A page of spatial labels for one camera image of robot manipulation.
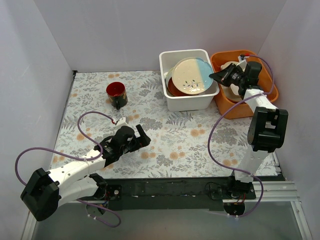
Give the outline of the cream plate with blue rim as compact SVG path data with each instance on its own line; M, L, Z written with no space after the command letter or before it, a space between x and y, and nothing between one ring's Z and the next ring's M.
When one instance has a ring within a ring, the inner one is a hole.
M172 82L184 94L199 95L213 84L213 79L209 77L212 73L212 66L202 58L187 57L175 65Z

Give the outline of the red brown bowl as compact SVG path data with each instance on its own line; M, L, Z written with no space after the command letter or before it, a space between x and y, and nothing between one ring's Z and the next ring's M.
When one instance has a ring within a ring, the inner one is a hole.
M176 86L174 85L174 83L172 81L172 78L170 78L169 81L168 81L168 90L175 97L184 97L184 96L186 96L185 93L181 92L180 90L178 90L176 88Z

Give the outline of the cream green leaf plate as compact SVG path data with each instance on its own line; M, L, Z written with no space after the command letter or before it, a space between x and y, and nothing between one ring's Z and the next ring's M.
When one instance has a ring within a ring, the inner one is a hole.
M176 67L174 66L174 67L172 67L172 68L168 71L167 77L168 77L169 79L172 78L172 75L173 75L173 72L174 72L175 69L176 69Z

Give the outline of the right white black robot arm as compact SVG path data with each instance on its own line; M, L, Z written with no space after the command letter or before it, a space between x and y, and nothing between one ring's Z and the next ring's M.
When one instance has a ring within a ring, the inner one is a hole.
M222 194L232 199L253 191L254 175L262 161L282 147L285 140L289 113L274 106L267 97L268 93L259 87L262 68L256 61L247 62L245 69L231 63L225 69L210 74L210 78L222 86L237 86L241 102L253 112L247 133L247 151L238 168L232 170L227 184L220 187Z

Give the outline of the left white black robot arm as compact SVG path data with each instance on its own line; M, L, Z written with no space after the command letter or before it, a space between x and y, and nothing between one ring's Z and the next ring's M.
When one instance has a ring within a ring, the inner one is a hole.
M124 154L148 146L150 142L141 125L135 129L122 126L85 154L83 160L47 171L43 168L35 170L20 198L39 222L53 215L58 207L74 200L84 197L102 200L109 193L108 184L96 171L117 162Z

